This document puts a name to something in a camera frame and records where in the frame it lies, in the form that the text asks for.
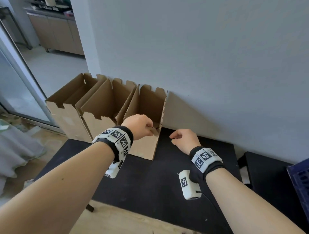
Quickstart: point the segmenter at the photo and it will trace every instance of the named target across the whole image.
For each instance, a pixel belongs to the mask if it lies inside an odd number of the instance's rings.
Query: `cardboard box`
[[[154,127],[150,129],[154,135],[134,141],[130,154],[149,160],[154,159],[162,128],[166,97],[167,92],[162,88],[152,91],[150,85],[143,85],[141,89],[138,85],[124,119],[135,114],[147,115],[153,121]]]
[[[88,99],[81,110],[93,137],[107,128],[122,124],[135,90],[134,82],[123,84],[121,79],[115,78],[112,82],[104,82]]]
[[[95,79],[90,73],[79,74],[46,99],[52,117],[68,138],[92,142],[93,138],[81,117],[81,106],[105,81],[107,78],[104,76]]]

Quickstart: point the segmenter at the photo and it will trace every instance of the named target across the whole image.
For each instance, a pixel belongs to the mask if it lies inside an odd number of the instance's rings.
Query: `glass door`
[[[10,114],[56,126],[46,96],[0,21],[0,105]]]

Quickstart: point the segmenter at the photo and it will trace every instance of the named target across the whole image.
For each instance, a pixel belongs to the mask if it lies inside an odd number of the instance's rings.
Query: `forearm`
[[[48,172],[1,207],[0,233],[68,233],[113,159],[97,142]]]
[[[304,233],[226,169],[210,172],[206,182],[235,234]]]

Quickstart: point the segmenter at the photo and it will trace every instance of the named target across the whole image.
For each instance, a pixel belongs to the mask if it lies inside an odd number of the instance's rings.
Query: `person's left arm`
[[[122,125],[134,140],[152,135],[145,115]],[[69,233],[114,157],[107,144],[96,142],[51,170],[0,208],[0,233]]]

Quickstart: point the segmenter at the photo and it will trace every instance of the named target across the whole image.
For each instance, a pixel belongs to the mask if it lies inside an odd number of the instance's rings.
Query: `person's left hand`
[[[123,121],[122,126],[131,130],[134,140],[139,140],[144,136],[153,136],[153,133],[146,128],[153,127],[152,120],[146,115],[132,115]]]

